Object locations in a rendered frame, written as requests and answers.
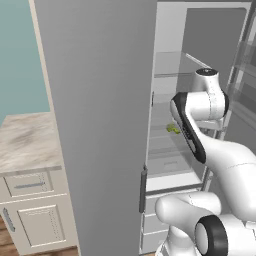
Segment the grey fridge door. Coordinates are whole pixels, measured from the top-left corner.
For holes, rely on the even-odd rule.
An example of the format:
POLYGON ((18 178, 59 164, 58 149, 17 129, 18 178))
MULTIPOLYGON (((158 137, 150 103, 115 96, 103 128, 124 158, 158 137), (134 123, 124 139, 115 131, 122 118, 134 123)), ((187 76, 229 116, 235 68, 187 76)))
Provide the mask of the grey fridge door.
POLYGON ((138 256, 157 0, 35 0, 81 256, 138 256))

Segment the glass fridge shelf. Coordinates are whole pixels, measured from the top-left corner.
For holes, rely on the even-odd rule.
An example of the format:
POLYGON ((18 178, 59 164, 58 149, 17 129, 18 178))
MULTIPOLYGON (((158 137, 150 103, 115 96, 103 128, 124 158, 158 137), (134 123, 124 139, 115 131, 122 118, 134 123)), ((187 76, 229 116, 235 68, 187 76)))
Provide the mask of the glass fridge shelf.
POLYGON ((176 134, 167 131, 166 127, 170 123, 173 123, 180 130, 170 113, 169 103, 155 103, 151 111, 150 136, 157 137, 176 134))
POLYGON ((155 55, 154 77, 190 75, 201 68, 209 68, 192 55, 184 52, 157 52, 155 55))
POLYGON ((202 179, 204 166, 196 161, 182 134, 149 140, 148 175, 160 177, 194 172, 202 179))

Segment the white fridge drawer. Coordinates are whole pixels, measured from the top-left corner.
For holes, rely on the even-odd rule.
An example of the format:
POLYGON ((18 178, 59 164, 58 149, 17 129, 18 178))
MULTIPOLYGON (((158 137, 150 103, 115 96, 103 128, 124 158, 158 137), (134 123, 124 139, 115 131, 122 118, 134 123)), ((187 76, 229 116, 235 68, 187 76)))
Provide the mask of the white fridge drawer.
POLYGON ((158 220, 155 213, 155 203, 160 197, 169 194, 174 194, 174 191, 146 194, 145 210, 142 214, 141 223, 140 255, 155 252, 167 236, 168 225, 158 220))

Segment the cream cupboard drawer front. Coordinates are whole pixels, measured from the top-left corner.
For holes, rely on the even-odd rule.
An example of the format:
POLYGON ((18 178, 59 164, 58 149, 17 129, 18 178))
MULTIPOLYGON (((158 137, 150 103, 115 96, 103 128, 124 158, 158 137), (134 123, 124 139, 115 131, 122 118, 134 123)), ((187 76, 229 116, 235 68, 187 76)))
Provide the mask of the cream cupboard drawer front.
POLYGON ((0 178, 0 200, 41 195, 54 191, 48 171, 8 174, 0 178))

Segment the fridge door with shelves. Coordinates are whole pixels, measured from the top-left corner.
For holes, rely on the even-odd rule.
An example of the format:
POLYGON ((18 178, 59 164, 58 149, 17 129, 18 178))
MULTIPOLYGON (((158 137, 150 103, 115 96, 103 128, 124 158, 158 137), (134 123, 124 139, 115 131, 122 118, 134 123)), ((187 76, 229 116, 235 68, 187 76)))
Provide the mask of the fridge door with shelves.
POLYGON ((230 108, 223 128, 214 137, 247 141, 256 152, 256 0, 252 1, 226 91, 230 108))

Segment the grey fridge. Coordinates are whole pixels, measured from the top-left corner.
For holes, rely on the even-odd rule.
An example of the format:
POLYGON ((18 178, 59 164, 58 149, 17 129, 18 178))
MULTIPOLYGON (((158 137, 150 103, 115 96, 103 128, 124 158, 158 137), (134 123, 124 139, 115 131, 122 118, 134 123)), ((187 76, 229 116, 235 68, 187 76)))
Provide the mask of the grey fridge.
MULTIPOLYGON (((157 3, 156 34, 154 49, 157 52, 184 52, 192 55, 220 73, 220 85, 226 87, 230 71, 240 43, 250 2, 239 0, 182 0, 180 2, 160 1, 157 3)), ((179 91, 187 91, 193 81, 193 74, 155 78, 151 86, 155 103, 170 103, 179 91)), ((148 162, 150 122, 146 166, 148 162)), ((230 211, 217 180, 210 176, 204 166, 202 179, 194 172, 150 177, 147 173, 147 193, 194 192, 205 189, 218 195, 222 211, 230 211)))

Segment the green food item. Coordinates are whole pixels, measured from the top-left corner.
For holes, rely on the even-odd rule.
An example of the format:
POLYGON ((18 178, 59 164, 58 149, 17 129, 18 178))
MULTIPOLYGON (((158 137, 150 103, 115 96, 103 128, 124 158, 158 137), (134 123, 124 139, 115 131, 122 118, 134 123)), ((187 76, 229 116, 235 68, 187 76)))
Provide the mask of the green food item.
POLYGON ((176 134, 180 133, 180 130, 173 123, 168 124, 166 129, 168 132, 174 132, 176 134))

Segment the cream tall side panel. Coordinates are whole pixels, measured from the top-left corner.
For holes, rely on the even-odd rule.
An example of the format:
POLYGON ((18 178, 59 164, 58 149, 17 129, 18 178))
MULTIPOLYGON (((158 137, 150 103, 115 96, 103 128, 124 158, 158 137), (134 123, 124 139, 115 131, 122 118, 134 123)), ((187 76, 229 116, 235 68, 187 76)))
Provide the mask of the cream tall side panel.
POLYGON ((67 178, 65 164, 64 164, 63 152, 62 152, 62 147, 61 147, 61 142, 60 142, 60 137, 59 137, 58 125, 57 125, 56 114, 55 114, 55 109, 54 109, 54 102, 53 102, 52 93, 51 93, 51 86, 50 86, 48 70, 47 70, 47 65, 46 65, 46 60, 45 60, 45 55, 44 55, 44 49, 43 49, 43 44, 42 44, 42 39, 41 39, 41 33, 40 33, 40 28, 39 28, 35 0, 28 0, 28 2, 29 2, 30 12, 31 12, 31 16, 32 16, 32 22, 33 22, 38 52, 39 52, 40 63, 41 63, 41 67, 42 67, 44 83, 45 83, 45 87, 46 87, 46 93, 47 93, 49 107, 50 107, 51 118, 52 118, 52 122, 53 122, 53 126, 54 126, 54 135, 56 137, 58 156, 60 157, 61 171, 64 175, 64 180, 65 180, 64 188, 67 191, 66 193, 67 193, 67 197, 68 197, 68 203, 70 204, 70 207, 68 209, 71 211, 71 221, 72 221, 72 225, 74 226, 74 236, 75 236, 74 238, 76 240, 78 256, 81 256, 81 249, 80 249, 78 233, 77 233, 77 228, 76 228, 76 223, 75 223, 75 217, 74 217, 74 212, 73 212, 73 207, 72 207, 72 202, 71 202, 71 197, 70 197, 68 178, 67 178))

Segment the cream cupboard door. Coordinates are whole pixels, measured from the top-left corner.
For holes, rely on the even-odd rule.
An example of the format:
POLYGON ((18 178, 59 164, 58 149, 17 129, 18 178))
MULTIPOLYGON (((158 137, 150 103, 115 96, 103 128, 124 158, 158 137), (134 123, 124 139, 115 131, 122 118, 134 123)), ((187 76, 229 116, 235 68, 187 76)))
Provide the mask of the cream cupboard door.
POLYGON ((71 211, 66 194, 0 203, 0 215, 20 255, 76 246, 71 211), (12 212, 15 232, 3 215, 12 212))

